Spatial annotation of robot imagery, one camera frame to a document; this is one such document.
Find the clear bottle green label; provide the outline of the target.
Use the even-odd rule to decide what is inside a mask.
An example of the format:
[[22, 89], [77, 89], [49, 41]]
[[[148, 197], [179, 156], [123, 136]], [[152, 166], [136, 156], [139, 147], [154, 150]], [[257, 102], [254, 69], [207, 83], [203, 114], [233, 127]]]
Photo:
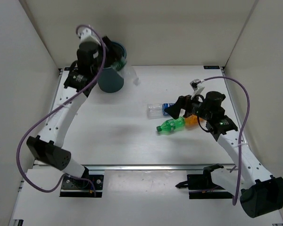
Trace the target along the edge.
[[139, 85], [140, 80], [136, 74], [135, 69], [127, 62], [126, 66], [121, 71], [116, 71], [124, 80], [130, 80], [134, 85]]

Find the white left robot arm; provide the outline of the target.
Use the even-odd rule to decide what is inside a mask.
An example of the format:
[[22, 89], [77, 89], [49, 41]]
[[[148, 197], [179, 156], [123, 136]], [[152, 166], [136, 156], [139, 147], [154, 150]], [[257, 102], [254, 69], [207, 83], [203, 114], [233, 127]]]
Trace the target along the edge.
[[102, 40], [105, 48], [94, 40], [80, 43], [77, 60], [69, 67], [63, 84], [58, 110], [49, 117], [39, 134], [29, 137], [26, 142], [37, 160], [73, 177], [78, 188], [87, 187], [90, 180], [87, 169], [62, 148], [67, 131], [95, 85], [106, 93], [114, 93], [125, 82], [119, 74], [126, 64], [125, 47], [107, 36]]

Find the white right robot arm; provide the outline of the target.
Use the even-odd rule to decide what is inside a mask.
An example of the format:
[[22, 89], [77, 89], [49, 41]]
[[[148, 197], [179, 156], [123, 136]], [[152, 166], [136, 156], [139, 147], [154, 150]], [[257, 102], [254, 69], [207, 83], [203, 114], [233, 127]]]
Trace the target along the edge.
[[218, 185], [232, 195], [237, 195], [243, 210], [251, 218], [281, 209], [283, 178], [274, 177], [252, 151], [241, 143], [240, 131], [221, 106], [224, 99], [225, 95], [217, 91], [208, 92], [204, 97], [180, 96], [165, 112], [177, 119], [184, 109], [185, 117], [195, 115], [206, 120], [209, 133], [241, 171], [240, 175], [235, 176], [218, 165], [207, 167], [202, 177], [204, 186], [213, 188]]

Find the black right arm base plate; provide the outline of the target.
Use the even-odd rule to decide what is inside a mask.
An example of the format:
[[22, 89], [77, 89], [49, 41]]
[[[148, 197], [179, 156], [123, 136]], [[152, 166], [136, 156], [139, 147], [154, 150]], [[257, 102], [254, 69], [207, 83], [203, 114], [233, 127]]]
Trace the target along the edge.
[[178, 189], [188, 188], [190, 200], [232, 199], [232, 195], [213, 184], [203, 174], [188, 174], [187, 179], [175, 185]]

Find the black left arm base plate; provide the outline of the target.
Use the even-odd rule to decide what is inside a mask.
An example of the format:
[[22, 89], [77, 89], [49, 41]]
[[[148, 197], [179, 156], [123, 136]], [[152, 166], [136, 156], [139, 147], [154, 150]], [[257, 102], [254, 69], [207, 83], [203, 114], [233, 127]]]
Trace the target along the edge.
[[93, 182], [95, 192], [92, 185], [88, 181], [74, 180], [64, 177], [61, 183], [60, 197], [79, 197], [79, 198], [101, 198], [103, 190], [104, 175], [89, 175], [89, 180]]

